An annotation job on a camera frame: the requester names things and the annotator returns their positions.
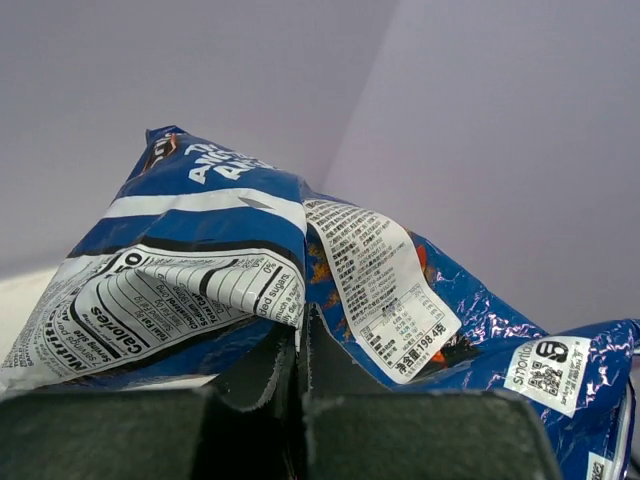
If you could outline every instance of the blue snack bag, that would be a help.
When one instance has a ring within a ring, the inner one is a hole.
[[[177,127],[61,265],[0,390],[122,388],[223,371],[304,307],[299,179]]]
[[[299,327],[305,302],[390,391],[518,392],[567,479],[623,477],[635,321],[549,336],[391,219],[177,127],[147,132],[5,359],[0,390],[217,374],[274,322]]]

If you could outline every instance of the white sticker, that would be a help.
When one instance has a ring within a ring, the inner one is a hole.
[[[527,342],[513,353],[504,388],[573,417],[590,345],[563,336]]]
[[[266,249],[175,252],[136,246],[68,259],[0,368],[36,388],[141,360],[254,314],[298,325],[304,283]]]
[[[429,288],[407,232],[372,210],[304,203],[324,246],[349,328],[396,383],[407,383],[461,326]]]
[[[608,480],[613,462],[600,455],[589,452],[586,480]]]

